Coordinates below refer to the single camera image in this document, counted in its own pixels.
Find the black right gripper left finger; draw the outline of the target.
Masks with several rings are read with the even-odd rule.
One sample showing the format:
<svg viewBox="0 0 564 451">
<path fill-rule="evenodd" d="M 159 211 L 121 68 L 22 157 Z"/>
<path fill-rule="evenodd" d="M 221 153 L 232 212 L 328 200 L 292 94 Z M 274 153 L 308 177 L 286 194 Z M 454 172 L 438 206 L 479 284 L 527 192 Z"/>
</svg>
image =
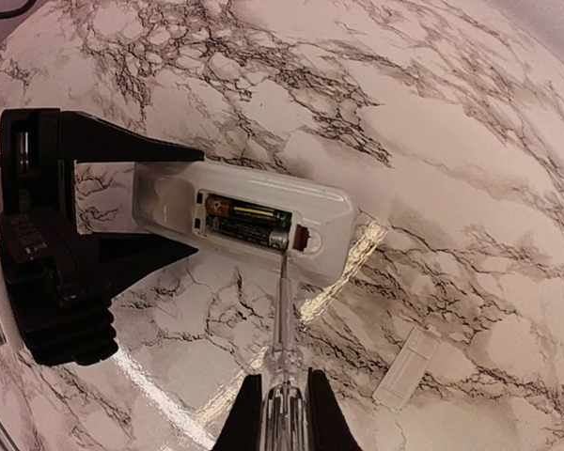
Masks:
<svg viewBox="0 0 564 451">
<path fill-rule="evenodd" d="M 244 378 L 218 437 L 218 451 L 256 451 L 261 431 L 262 379 Z"/>
</svg>

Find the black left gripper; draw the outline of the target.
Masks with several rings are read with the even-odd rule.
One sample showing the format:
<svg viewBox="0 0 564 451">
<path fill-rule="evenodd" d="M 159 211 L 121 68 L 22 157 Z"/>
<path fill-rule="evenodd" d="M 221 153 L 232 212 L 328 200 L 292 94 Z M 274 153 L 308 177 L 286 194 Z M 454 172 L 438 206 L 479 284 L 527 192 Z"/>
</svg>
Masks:
<svg viewBox="0 0 564 451">
<path fill-rule="evenodd" d="M 15 324 L 38 364 L 94 365 L 118 348 L 110 299 L 197 249 L 154 234 L 79 236 L 71 164 L 58 148 L 81 163 L 196 162 L 205 154 L 83 112 L 2 113 L 0 253 Z"/>
</svg>

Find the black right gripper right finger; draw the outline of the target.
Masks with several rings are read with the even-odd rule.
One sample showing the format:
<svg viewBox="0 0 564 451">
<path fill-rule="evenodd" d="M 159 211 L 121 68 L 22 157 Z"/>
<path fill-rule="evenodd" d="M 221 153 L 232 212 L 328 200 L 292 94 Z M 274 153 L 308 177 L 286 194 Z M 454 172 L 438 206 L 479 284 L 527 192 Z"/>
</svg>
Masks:
<svg viewBox="0 0 564 451">
<path fill-rule="evenodd" d="M 322 370 L 307 375 L 306 410 L 309 449 L 315 451 L 361 451 Z"/>
</svg>

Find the white battery cover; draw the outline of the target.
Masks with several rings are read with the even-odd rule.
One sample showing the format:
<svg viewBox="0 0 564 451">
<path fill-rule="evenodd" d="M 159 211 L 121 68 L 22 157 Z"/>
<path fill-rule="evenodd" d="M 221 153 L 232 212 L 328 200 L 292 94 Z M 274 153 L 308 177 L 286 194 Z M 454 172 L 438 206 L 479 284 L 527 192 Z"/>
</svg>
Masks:
<svg viewBox="0 0 564 451">
<path fill-rule="evenodd" d="M 440 343 L 440 335 L 432 326 L 415 326 L 372 398 L 389 410 L 402 410 L 422 381 Z"/>
</svg>

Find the white remote control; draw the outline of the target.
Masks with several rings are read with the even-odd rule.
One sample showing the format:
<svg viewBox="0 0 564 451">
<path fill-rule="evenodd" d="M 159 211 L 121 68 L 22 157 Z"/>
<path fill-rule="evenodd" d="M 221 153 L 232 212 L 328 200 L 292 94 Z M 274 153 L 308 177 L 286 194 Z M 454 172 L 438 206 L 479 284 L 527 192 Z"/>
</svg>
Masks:
<svg viewBox="0 0 564 451">
<path fill-rule="evenodd" d="M 278 271 L 314 286 L 336 282 L 357 207 L 338 188 L 211 161 L 136 163 L 133 218 L 173 241 Z"/>
</svg>

